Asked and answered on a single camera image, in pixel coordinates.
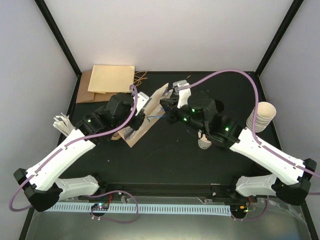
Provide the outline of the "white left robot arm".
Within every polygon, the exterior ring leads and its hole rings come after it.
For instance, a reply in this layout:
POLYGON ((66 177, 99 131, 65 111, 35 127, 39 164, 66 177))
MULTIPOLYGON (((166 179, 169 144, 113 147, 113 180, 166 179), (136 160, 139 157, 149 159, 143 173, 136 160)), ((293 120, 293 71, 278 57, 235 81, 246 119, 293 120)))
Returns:
POLYGON ((103 140, 111 139, 119 130, 125 127, 138 130, 144 121, 144 107, 148 101, 149 97, 143 92, 113 95, 106 104, 86 114, 66 139, 38 164, 16 170, 14 178, 31 207, 43 212, 68 198, 93 196, 97 200, 103 199, 108 188, 97 173, 69 179, 60 176, 78 158, 103 140))

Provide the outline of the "brown pulp cup carrier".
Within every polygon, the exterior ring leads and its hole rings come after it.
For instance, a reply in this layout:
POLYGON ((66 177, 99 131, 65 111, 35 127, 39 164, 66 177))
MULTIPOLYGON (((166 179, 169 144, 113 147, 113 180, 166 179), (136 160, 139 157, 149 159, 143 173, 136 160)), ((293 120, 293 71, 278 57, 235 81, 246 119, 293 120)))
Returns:
POLYGON ((114 133, 114 134, 112 135, 111 140, 112 140, 112 141, 117 141, 117 140, 119 140, 120 138, 121 138, 121 136, 119 135, 118 132, 116 132, 116 133, 114 133))

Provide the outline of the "blue checkered paper bag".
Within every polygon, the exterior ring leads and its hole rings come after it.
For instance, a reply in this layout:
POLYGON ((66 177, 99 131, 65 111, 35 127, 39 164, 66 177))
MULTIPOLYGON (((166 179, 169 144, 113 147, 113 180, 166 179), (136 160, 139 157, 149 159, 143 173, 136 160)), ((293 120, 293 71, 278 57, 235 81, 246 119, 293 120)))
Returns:
POLYGON ((160 100, 168 99, 173 93, 169 90, 169 84, 166 83, 158 88, 148 99, 147 104, 142 108, 145 114, 144 120, 138 130, 133 130, 131 127, 123 128, 118 131, 121 138, 132 148, 147 131, 165 114, 160 100))

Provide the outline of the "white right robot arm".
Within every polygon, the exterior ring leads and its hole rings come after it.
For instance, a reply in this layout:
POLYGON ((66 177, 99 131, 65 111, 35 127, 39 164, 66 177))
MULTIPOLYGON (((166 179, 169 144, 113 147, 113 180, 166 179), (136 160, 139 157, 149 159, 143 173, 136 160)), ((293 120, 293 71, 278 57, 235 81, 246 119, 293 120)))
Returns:
POLYGON ((160 104, 171 123, 183 122, 213 146, 243 155, 268 170, 268 175, 241 176, 227 189, 234 202, 243 197, 276 196, 287 204, 301 205, 311 188, 311 177, 317 163, 308 158, 292 157, 243 127, 231 117, 221 115, 224 105, 204 92, 188 93, 185 97, 161 99, 160 104))

